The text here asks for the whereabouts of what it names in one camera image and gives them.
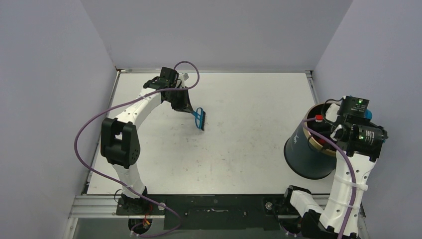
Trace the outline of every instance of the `blue brush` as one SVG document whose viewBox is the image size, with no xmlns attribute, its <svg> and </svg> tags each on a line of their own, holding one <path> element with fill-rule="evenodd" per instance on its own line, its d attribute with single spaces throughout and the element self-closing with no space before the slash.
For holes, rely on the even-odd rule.
<svg viewBox="0 0 422 239">
<path fill-rule="evenodd" d="M 198 129 L 204 130 L 205 127 L 205 111 L 201 107 L 197 108 L 196 112 L 192 112 L 195 116 L 195 125 Z"/>
</svg>

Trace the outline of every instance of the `gold rim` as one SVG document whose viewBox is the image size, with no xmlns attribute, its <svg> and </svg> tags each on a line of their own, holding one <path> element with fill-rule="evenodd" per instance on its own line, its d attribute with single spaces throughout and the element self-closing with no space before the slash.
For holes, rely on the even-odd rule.
<svg viewBox="0 0 422 239">
<path fill-rule="evenodd" d="M 315 107 L 317 107 L 317 106 L 320 106 L 320 105 L 323 105 L 323 104 L 318 104 L 318 105 L 314 105 L 314 106 L 312 106 L 310 109 L 309 109 L 309 111 L 306 113 L 306 115 L 305 115 L 305 117 L 304 117 L 304 119 L 307 119 L 308 118 L 308 115 L 309 115 L 309 113 L 311 112 L 311 110 L 313 109 L 313 108 L 315 108 Z M 302 126 L 302 129 L 303 129 L 303 131 L 304 131 L 304 134 L 305 134 L 305 136 L 306 136 L 306 140 L 309 138 L 309 136 L 311 135 L 311 133 L 309 132 L 309 131 L 307 131 L 303 126 Z M 316 149 L 316 150 L 321 150 L 322 149 L 322 145 L 320 144 L 320 143 L 318 143 L 315 139 L 314 139 L 314 137 L 312 137 L 310 140 L 309 140 L 309 143 Z M 323 154 L 325 154 L 325 155 L 328 155 L 328 156 L 332 156 L 332 157 L 335 157 L 335 151 L 332 151 L 331 149 L 324 149 L 323 151 L 321 151 L 321 153 L 323 153 Z"/>
</svg>

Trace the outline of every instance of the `black bristles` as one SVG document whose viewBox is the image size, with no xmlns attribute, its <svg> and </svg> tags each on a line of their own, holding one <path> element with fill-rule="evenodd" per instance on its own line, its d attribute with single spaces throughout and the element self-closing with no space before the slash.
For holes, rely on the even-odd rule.
<svg viewBox="0 0 422 239">
<path fill-rule="evenodd" d="M 204 130 L 204 128 L 205 128 L 205 111 L 204 111 L 204 115 L 202 116 L 202 121 L 201 121 L 201 129 L 202 129 L 202 131 L 205 131 Z"/>
</svg>

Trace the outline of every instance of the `white table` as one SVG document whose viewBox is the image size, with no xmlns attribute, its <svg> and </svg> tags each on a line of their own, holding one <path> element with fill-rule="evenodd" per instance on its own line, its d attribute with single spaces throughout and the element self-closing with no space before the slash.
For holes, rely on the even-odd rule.
<svg viewBox="0 0 422 239">
<path fill-rule="evenodd" d="M 121 74 L 112 105 L 133 100 L 157 75 Z M 189 76 L 187 85 L 196 80 Z M 137 164 L 148 193 L 278 194 L 291 184 L 330 192 L 333 173 L 305 179 L 284 160 L 284 143 L 314 105 L 304 73 L 205 73 L 189 96 L 194 108 L 207 112 L 205 131 L 196 128 L 191 114 L 173 111 L 167 102 L 139 128 Z M 95 169 L 117 177 L 99 153 Z M 120 188 L 94 174 L 88 194 L 114 194 Z"/>
</svg>

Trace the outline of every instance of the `white wall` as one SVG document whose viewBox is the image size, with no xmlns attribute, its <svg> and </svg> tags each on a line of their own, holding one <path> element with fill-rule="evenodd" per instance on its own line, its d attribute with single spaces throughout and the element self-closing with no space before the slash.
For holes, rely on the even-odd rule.
<svg viewBox="0 0 422 239">
<path fill-rule="evenodd" d="M 0 235 L 61 238 L 115 69 L 79 0 L 0 0 Z M 99 125 L 81 153 L 91 160 Z"/>
<path fill-rule="evenodd" d="M 117 68 L 291 72 L 315 68 L 352 1 L 81 2 Z"/>
<path fill-rule="evenodd" d="M 390 138 L 363 196 L 371 238 L 421 238 L 422 1 L 355 0 L 319 61 L 321 100 L 370 100 Z"/>
</svg>

